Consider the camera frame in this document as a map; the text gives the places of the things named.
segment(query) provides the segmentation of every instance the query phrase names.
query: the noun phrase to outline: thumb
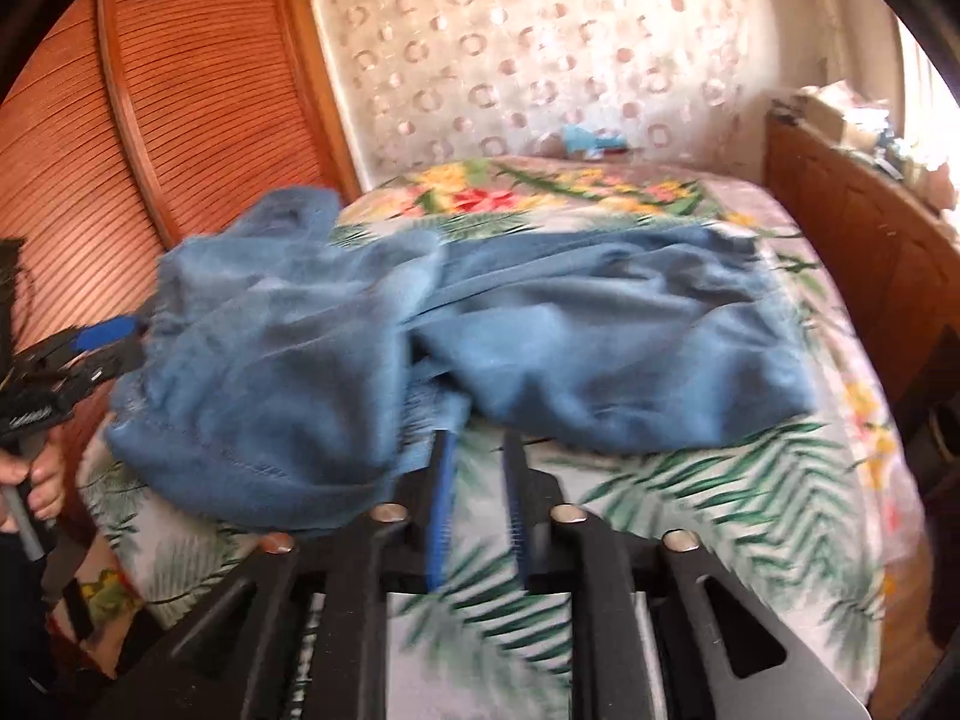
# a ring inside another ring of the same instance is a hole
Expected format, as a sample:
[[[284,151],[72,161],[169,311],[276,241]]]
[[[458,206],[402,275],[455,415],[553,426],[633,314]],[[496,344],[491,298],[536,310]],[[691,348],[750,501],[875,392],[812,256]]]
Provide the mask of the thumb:
[[[0,453],[0,485],[19,485],[30,472],[30,464]]]

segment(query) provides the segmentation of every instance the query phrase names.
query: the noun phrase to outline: blue object on bed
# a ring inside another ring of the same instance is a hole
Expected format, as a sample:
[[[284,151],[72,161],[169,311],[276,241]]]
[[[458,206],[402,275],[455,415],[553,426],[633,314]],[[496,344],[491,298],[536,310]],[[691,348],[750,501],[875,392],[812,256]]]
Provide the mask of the blue object on bed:
[[[255,529],[338,527],[470,405],[603,452],[732,445],[812,409],[749,239],[684,224],[328,244],[335,194],[274,191],[158,270],[107,441],[154,490]]]

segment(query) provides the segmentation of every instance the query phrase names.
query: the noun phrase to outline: bed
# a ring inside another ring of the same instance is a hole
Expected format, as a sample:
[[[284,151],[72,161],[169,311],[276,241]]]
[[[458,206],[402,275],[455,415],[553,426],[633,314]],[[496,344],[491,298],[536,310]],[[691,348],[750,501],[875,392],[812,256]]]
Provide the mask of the bed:
[[[859,698],[880,661],[884,566],[913,549],[922,508],[870,362],[813,249],[757,186],[653,165],[469,160],[403,175],[340,216],[339,245],[411,225],[450,239],[709,220],[754,235],[805,332],[818,408],[742,445],[606,457],[529,437],[532,464],[571,501],[642,536],[690,528]],[[448,584],[392,599],[391,718],[560,718],[568,713],[568,603],[515,579],[501,430],[459,436]],[[128,580],[171,626],[258,536],[177,511],[95,437],[80,493]]]

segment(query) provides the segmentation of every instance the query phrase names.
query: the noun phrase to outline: wooden furniture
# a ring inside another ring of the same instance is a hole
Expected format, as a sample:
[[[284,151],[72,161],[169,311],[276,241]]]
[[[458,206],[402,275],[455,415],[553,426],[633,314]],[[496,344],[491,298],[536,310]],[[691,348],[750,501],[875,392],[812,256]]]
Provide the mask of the wooden furniture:
[[[165,248],[264,191],[354,199],[324,80],[309,0],[76,0],[0,105],[0,237],[26,239],[31,276],[18,346],[136,308]],[[68,426],[71,466],[104,408]]]
[[[829,269],[896,408],[960,327],[960,250],[912,194],[806,124],[768,119],[765,183]]]

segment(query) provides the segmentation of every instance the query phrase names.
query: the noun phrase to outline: wooden floor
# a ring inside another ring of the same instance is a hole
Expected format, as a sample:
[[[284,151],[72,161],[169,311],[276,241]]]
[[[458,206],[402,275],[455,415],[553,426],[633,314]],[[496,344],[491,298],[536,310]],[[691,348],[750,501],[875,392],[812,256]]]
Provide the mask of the wooden floor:
[[[896,720],[942,655],[926,630],[932,576],[926,539],[911,560],[892,566],[890,571],[895,585],[883,622],[880,679],[870,702],[874,720]]]

